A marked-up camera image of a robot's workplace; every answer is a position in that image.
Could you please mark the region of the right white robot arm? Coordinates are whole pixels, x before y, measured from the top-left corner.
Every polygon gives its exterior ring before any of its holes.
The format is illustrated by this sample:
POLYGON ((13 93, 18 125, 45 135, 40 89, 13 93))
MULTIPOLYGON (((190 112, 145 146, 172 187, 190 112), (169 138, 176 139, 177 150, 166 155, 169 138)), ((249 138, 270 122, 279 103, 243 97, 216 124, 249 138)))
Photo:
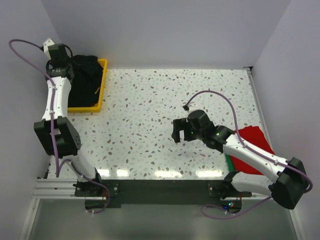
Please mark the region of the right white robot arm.
POLYGON ((175 143, 181 141, 180 132, 183 132, 185 141, 200 140, 208 148, 235 157, 260 172, 231 171, 223 179, 228 190, 265 195, 280 206, 293 210, 308 189, 309 181, 300 159, 288 160, 240 139, 228 127, 214 125, 203 110, 193 110, 185 118, 174 119, 171 136, 175 143))

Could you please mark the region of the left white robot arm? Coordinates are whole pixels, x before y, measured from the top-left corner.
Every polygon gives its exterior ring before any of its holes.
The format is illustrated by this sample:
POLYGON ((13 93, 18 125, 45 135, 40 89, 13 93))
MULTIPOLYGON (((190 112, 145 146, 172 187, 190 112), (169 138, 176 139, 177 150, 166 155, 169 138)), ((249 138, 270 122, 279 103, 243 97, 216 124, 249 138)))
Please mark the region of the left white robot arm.
POLYGON ((67 164, 77 177, 74 184, 78 196, 98 196, 104 193, 101 176, 81 151, 81 138, 68 119, 68 99, 72 88, 74 71, 69 48, 62 43, 47 40, 43 52, 49 57, 46 65, 48 96, 41 121, 33 129, 49 156, 55 160, 55 174, 60 175, 67 164))

